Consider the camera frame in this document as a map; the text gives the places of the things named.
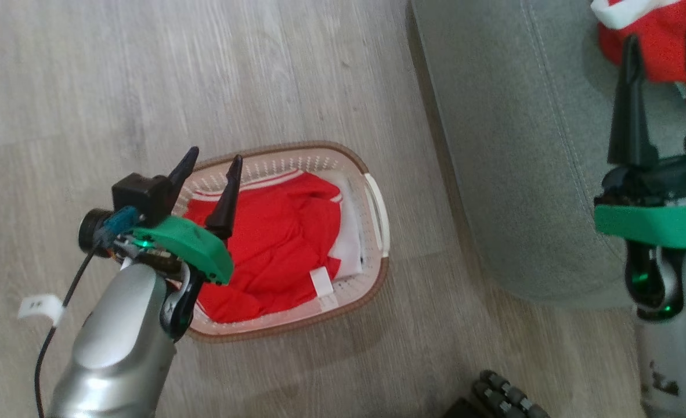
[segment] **red garment on sofa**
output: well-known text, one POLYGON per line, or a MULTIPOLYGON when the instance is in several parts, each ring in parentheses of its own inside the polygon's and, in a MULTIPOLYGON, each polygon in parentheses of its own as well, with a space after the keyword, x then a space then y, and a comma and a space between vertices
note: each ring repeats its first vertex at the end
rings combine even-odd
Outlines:
MULTIPOLYGON (((204 225, 221 194, 195 193, 186 219, 204 225)), ((317 296, 309 272, 340 260, 328 257, 340 230, 340 190, 295 170, 240 188, 229 252, 234 273, 228 286, 205 284, 200 307, 220 323, 280 312, 317 296)))
MULTIPOLYGON (((608 3, 613 6, 624 1, 608 3)), ((649 80, 686 82, 686 0, 653 8, 629 26, 610 28, 598 24, 601 50, 617 66, 622 62, 624 39, 630 34, 637 34, 640 39, 649 80)))

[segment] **basket handle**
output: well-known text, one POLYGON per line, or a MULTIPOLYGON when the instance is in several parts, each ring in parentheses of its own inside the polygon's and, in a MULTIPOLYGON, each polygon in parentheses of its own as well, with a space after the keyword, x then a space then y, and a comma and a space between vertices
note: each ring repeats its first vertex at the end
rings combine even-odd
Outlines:
POLYGON ((385 206, 385 199, 382 197, 380 186, 374 180, 372 175, 368 172, 364 174, 366 179, 367 191, 369 191, 369 207, 372 214, 377 217, 377 244, 382 250, 382 257, 389 257, 390 246, 390 230, 389 230, 389 216, 387 216, 387 207, 385 206))

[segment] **perforated basket wall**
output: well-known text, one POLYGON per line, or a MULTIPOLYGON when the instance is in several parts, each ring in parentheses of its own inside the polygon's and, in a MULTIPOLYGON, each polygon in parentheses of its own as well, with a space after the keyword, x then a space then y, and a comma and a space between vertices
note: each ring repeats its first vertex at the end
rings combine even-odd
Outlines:
MULTIPOLYGON (((244 159, 242 183, 293 169, 308 172, 335 170, 345 174, 351 185, 362 235, 363 271, 359 275, 335 280, 333 294, 329 296, 254 320, 215 323, 196 307, 189 335, 209 342, 265 336, 332 318, 370 301, 387 273, 390 236, 382 194, 361 158, 345 146, 330 142, 297 143, 240 154, 244 159)), ((186 203, 194 191, 223 190, 225 173, 233 157, 234 154, 228 154, 197 164, 181 191, 173 214, 181 216, 186 212, 186 203)))

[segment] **gray fabric upholstery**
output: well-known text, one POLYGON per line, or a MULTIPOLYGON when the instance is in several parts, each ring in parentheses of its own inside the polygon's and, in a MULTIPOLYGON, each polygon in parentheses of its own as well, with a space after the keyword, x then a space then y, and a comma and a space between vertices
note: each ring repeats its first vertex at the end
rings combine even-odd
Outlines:
MULTIPOLYGON (((531 301, 627 304, 623 244, 593 227, 616 68, 598 49, 589 3, 414 0, 414 10, 486 270, 531 301)), ((645 98, 659 150, 680 152, 679 93, 648 85, 645 98)))

